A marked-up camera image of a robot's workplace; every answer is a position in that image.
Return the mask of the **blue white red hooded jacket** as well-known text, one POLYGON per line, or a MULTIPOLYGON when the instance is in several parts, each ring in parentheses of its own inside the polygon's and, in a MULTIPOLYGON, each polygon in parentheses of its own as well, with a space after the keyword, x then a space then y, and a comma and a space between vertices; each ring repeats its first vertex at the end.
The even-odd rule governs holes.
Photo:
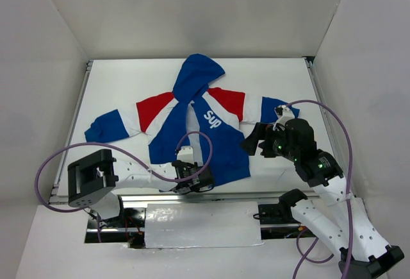
POLYGON ((209 160, 215 185, 250 177, 249 156, 241 148, 240 123, 275 123, 280 99, 210 87, 224 69, 194 54, 182 64, 170 92, 100 115, 85 131, 87 142, 109 143, 138 135, 148 138, 152 164, 176 159, 178 143, 193 148, 194 160, 209 160))

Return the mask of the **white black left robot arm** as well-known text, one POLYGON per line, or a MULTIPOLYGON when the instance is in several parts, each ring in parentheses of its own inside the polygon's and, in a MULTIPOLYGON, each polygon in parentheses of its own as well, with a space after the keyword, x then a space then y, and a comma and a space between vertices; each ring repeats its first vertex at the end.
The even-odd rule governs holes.
POLYGON ((178 195, 213 189, 211 169, 185 161, 192 158, 186 154, 183 160, 145 168, 137 162, 114 158, 109 149, 96 151, 68 165, 69 206, 88 207, 117 227, 125 221, 126 211, 115 189, 156 189, 178 195))

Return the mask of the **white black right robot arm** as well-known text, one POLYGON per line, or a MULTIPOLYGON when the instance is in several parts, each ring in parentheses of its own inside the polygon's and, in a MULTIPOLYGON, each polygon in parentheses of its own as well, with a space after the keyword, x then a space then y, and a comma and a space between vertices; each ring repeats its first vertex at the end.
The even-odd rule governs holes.
POLYGON ((295 166, 329 208, 334 221, 317 210, 298 189, 279 198, 279 216, 308 228, 338 259, 343 278, 378 278, 404 259, 399 246, 382 237, 370 222, 361 199, 346 193, 347 179, 334 157, 316 146, 312 127, 304 119, 277 124, 256 123, 241 147, 253 156, 283 157, 295 166))

